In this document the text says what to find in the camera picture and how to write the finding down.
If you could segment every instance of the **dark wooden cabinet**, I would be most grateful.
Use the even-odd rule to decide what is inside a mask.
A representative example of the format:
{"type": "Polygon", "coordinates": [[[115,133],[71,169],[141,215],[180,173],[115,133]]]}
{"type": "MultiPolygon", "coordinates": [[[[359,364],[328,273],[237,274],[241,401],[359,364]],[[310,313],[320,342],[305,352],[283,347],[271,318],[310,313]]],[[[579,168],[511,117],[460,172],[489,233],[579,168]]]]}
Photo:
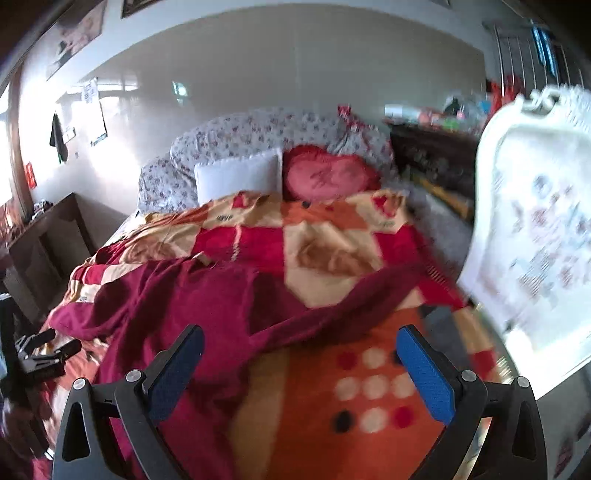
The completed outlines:
{"type": "Polygon", "coordinates": [[[418,125],[386,123],[400,173],[410,167],[434,185],[475,199],[477,137],[418,125]]]}

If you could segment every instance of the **poster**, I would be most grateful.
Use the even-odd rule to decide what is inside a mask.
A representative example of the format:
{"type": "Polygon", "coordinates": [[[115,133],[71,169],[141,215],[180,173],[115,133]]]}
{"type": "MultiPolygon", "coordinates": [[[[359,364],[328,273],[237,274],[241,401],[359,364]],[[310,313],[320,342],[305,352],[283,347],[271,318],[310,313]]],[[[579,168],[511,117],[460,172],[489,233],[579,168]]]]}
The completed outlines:
{"type": "Polygon", "coordinates": [[[121,12],[121,18],[133,15],[138,10],[142,10],[148,5],[160,2],[160,0],[123,0],[123,11],[121,12]]]}
{"type": "Polygon", "coordinates": [[[94,146],[107,137],[96,78],[85,82],[82,86],[82,101],[85,104],[86,134],[90,138],[90,144],[94,146]]]}
{"type": "Polygon", "coordinates": [[[47,78],[100,35],[106,0],[78,0],[46,35],[55,42],[54,56],[47,67],[47,78]]]}

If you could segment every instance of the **wooden desk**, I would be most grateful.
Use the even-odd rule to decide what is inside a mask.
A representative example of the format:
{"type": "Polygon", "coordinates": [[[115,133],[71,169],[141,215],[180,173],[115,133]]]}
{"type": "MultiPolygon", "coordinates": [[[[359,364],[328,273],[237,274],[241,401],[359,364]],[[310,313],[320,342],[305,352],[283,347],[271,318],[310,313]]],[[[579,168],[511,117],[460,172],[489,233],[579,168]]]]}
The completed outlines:
{"type": "Polygon", "coordinates": [[[37,304],[37,308],[44,315],[49,314],[49,311],[52,308],[51,299],[55,296],[57,290],[67,281],[70,274],[69,272],[63,271],[63,268],[54,254],[51,244],[46,236],[46,233],[58,219],[68,222],[76,222],[78,230],[80,231],[80,236],[88,249],[89,256],[91,257],[96,253],[96,247],[86,229],[74,193],[70,193],[63,200],[49,208],[49,210],[43,213],[38,219],[27,225],[24,231],[8,245],[9,261],[12,263],[12,267],[19,277],[19,281],[29,290],[37,304]],[[47,290],[49,290],[50,287],[54,288],[55,292],[53,295],[45,292],[39,294],[38,288],[36,288],[33,282],[31,282],[31,279],[27,277],[27,269],[33,260],[33,250],[35,246],[39,244],[49,260],[49,264],[56,276],[56,285],[47,285],[47,290]]]}

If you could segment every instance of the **window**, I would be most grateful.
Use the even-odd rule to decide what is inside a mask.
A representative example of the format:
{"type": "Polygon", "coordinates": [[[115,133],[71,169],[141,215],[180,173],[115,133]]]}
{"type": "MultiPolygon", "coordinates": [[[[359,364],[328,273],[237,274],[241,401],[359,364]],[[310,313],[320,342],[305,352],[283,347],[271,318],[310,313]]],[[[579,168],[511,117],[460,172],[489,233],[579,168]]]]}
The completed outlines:
{"type": "Polygon", "coordinates": [[[7,136],[8,87],[0,96],[0,205],[12,198],[10,147],[7,136]]]}

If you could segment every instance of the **red cloth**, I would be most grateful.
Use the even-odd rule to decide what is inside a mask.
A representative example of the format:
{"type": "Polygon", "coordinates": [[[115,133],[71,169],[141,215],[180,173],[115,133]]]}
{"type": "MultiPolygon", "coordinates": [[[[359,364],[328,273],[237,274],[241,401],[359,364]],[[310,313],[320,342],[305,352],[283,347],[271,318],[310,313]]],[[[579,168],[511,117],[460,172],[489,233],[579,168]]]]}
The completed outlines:
{"type": "Polygon", "coordinates": [[[284,154],[285,190],[293,200],[321,202],[380,188],[379,174],[358,155],[333,155],[315,145],[284,154]]]}
{"type": "MultiPolygon", "coordinates": [[[[103,285],[93,303],[56,310],[51,326],[80,339],[111,337],[95,379],[106,383],[145,368],[187,325],[200,325],[203,359],[159,430],[191,478],[230,480],[235,471],[226,432],[246,393],[247,362],[312,336],[357,339],[426,275],[420,262],[386,267],[362,278],[339,304],[308,309],[280,279],[252,267],[220,262],[206,268],[190,258],[150,261],[103,285]]],[[[142,477],[121,424],[113,427],[130,471],[142,477]]]]}

